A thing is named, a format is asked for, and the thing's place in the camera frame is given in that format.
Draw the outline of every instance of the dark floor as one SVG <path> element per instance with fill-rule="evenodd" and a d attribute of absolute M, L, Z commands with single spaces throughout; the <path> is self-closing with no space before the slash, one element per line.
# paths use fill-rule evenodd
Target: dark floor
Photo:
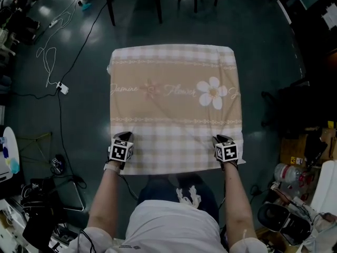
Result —
<path fill-rule="evenodd" d="M 72 0 L 40 0 L 31 9 L 30 16 L 42 22 L 41 31 L 65 9 Z M 72 212 L 70 221 L 84 227 L 87 211 L 99 185 L 110 143 L 109 82 L 106 71 L 111 53 L 116 48 L 161 43 L 192 43 L 228 46 L 234 50 L 242 94 L 244 155 L 247 161 L 240 166 L 240 176 L 249 193 L 253 184 L 261 190 L 273 176 L 279 157 L 279 139 L 272 129 L 260 126 L 267 105 L 261 91 L 274 92 L 300 78 L 300 61 L 295 56 L 292 31 L 275 1 L 270 0 L 214 0 L 199 2 L 199 12 L 193 13 L 193 0 L 161 0 L 163 24 L 159 25 L 154 0 L 114 0 L 116 27 L 113 27 L 107 7 L 103 9 L 92 33 L 71 73 L 64 79 L 70 88 L 61 96 L 64 144 L 74 172 L 87 183 L 81 190 L 86 201 L 86 213 Z M 99 10 L 105 0 L 93 0 L 92 6 L 82 12 L 76 9 L 71 23 L 50 41 L 57 47 L 56 63 L 51 82 L 58 82 L 73 63 Z M 45 88 L 47 73 L 42 58 L 36 58 L 38 47 L 44 46 L 55 30 L 47 30 L 33 46 L 21 44 L 15 58 L 13 89 L 18 93 L 43 95 L 54 93 L 55 86 Z M 52 131 L 51 155 L 64 154 L 60 139 L 60 121 L 57 97 L 42 100 L 13 97 L 6 109 L 5 124 L 17 136 L 37 135 Z M 38 156 L 31 150 L 30 155 Z M 23 162 L 26 181 L 49 176 L 49 166 Z M 223 175 L 220 170 L 204 171 L 200 175 L 212 188 L 217 201 L 223 199 Z M 127 177 L 136 193 L 146 183 L 145 176 Z M 135 201 L 120 183 L 117 236 L 123 238 L 128 218 Z M 78 205 L 71 187 L 60 190 L 68 205 Z M 256 212 L 263 196 L 254 199 Z"/>

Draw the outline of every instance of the white cable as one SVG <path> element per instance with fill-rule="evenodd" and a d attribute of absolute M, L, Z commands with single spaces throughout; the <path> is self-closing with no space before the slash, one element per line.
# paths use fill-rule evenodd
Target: white cable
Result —
<path fill-rule="evenodd" d="M 76 1 L 76 3 L 75 3 L 75 6 L 74 6 L 73 11 L 72 11 L 71 13 L 68 12 L 68 11 L 67 11 L 68 8 L 70 8 L 70 7 L 74 4 L 75 1 Z M 59 28 L 58 28 L 58 29 L 57 29 L 57 30 L 56 30 L 56 31 L 55 31 L 55 32 L 48 38 L 48 40 L 47 40 L 47 42 L 46 42 L 44 48 L 40 47 L 40 48 L 37 49 L 37 52 L 36 52 L 36 58 L 39 58 L 39 56 L 41 55 L 41 53 L 43 53 L 43 64 L 44 64 L 45 70 L 46 70 L 47 73 L 48 73 L 48 78 L 47 78 L 47 82 L 46 82 L 46 87 L 48 86 L 48 84 L 50 84 L 50 85 L 56 84 L 56 85 L 57 85 L 58 83 L 57 83 L 57 82 L 51 83 L 51 82 L 49 81 L 49 79 L 50 79 L 50 77 L 51 77 L 51 73 L 53 72 L 53 69 L 54 69 L 55 62 L 56 62 L 56 48 L 55 48 L 55 47 L 50 47 L 47 51 L 45 51 L 45 50 L 46 50 L 47 45 L 48 45 L 48 42 L 49 42 L 49 40 L 52 38 L 52 36 L 55 35 L 59 30 L 65 28 L 65 27 L 70 23 L 70 21 L 71 21 L 72 18 L 73 18 L 73 15 L 74 15 L 74 13 L 75 13 L 75 9 L 76 9 L 76 5 L 77 5 L 77 2 L 78 2 L 78 1 L 79 1 L 79 0 L 73 0 L 72 3 L 71 3 L 65 10 L 62 11 L 61 14 L 59 14 L 57 17 L 55 17 L 55 18 L 52 20 L 52 22 L 54 22 L 54 21 L 61 21 L 60 27 L 59 27 Z M 62 16 L 65 15 L 65 14 L 68 15 L 68 20 L 65 22 L 65 24 L 63 24 L 63 21 L 64 21 L 64 20 L 63 20 L 62 18 L 60 18 L 60 17 L 62 17 Z M 55 50 L 55 52 L 54 52 L 54 62 L 53 62 L 52 68 L 49 67 L 48 60 L 47 60 L 47 54 L 48 54 L 48 52 L 49 52 L 50 50 Z"/>

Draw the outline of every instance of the white t-shirt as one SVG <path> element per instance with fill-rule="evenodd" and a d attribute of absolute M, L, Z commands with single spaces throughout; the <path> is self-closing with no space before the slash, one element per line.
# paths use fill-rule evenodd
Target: white t-shirt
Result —
<path fill-rule="evenodd" d="M 217 222 L 207 212 L 178 202 L 146 200 L 138 205 L 120 246 L 114 246 L 113 239 L 102 229 L 89 227 L 84 231 L 97 253 L 226 252 L 220 243 Z M 89 240 L 80 235 L 79 252 L 90 252 L 90 247 Z M 77 252 L 77 239 L 64 252 Z M 230 249 L 230 253 L 246 252 L 267 253 L 267 247 L 255 238 L 246 238 Z"/>

